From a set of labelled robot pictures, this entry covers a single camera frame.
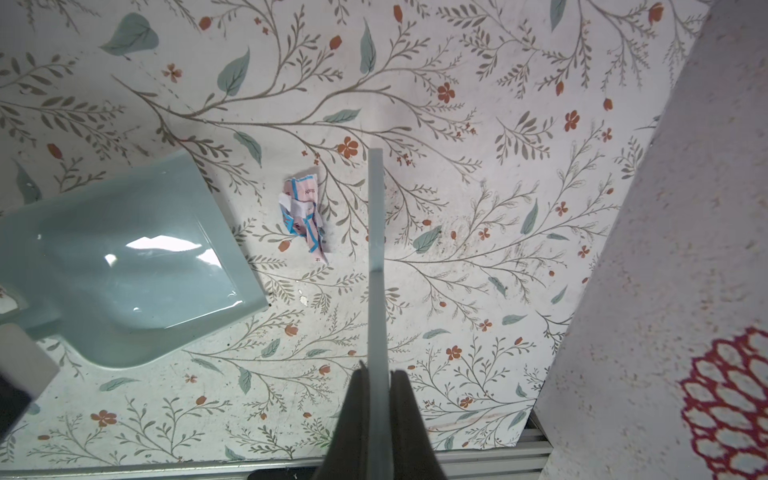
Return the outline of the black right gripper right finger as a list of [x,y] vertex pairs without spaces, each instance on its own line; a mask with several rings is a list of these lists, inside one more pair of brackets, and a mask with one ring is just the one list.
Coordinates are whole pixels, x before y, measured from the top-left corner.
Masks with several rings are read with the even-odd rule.
[[446,480],[405,371],[391,373],[389,395],[394,479]]

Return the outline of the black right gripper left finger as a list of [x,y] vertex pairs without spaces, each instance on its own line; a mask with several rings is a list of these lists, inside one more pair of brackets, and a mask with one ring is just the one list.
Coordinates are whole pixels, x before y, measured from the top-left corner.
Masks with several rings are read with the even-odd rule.
[[352,374],[332,441],[313,480],[365,480],[369,441],[369,370]]

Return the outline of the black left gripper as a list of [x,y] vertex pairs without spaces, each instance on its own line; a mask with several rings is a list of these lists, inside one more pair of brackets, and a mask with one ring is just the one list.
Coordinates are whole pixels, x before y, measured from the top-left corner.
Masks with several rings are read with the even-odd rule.
[[18,325],[1,326],[1,439],[5,440],[60,369]]

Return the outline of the white bristle hand brush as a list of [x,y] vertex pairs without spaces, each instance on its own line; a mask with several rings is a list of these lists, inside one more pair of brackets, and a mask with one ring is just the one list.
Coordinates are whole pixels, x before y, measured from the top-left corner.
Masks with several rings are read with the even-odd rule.
[[390,373],[384,276],[385,180],[383,151],[380,149],[371,149],[368,154],[368,187],[370,415],[367,477],[392,479],[394,462],[389,416]]

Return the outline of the grey-green plastic dustpan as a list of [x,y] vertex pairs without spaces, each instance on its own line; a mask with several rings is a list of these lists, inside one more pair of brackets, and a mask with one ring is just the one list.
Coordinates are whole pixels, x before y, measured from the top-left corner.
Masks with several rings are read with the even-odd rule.
[[4,313],[110,369],[264,311],[268,298],[191,156],[23,206],[1,221]]

